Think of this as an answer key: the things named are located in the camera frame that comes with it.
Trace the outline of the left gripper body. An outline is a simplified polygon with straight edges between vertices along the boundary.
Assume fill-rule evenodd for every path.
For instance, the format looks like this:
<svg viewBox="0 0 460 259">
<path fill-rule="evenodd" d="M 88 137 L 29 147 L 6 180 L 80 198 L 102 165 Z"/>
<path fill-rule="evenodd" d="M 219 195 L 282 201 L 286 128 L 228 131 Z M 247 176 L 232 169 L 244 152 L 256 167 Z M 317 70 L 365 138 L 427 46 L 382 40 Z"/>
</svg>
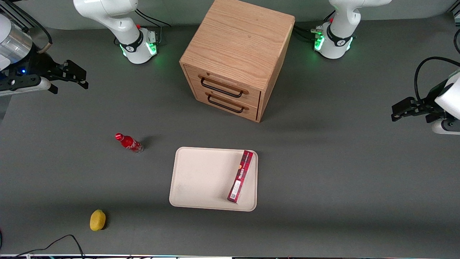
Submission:
<svg viewBox="0 0 460 259">
<path fill-rule="evenodd" d="M 433 87 L 427 93 L 425 98 L 420 98 L 418 95 L 419 105 L 422 108 L 422 113 L 426 113 L 425 120 L 427 123 L 433 123 L 440 119 L 450 119 L 450 115 L 435 102 L 446 86 L 447 80 L 444 80 Z"/>
</svg>

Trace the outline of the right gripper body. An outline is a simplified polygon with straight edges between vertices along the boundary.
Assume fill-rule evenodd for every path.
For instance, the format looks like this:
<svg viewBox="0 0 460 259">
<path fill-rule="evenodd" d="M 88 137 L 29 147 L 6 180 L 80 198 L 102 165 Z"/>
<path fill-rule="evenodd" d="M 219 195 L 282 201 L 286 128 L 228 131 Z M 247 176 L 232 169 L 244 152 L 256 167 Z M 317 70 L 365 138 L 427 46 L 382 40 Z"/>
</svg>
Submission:
<svg viewBox="0 0 460 259">
<path fill-rule="evenodd" d="M 64 77 L 68 60 L 59 64 L 48 53 L 40 54 L 32 49 L 29 54 L 15 64 L 10 64 L 1 72 L 2 91 L 58 91 L 51 81 L 68 81 Z"/>
</svg>

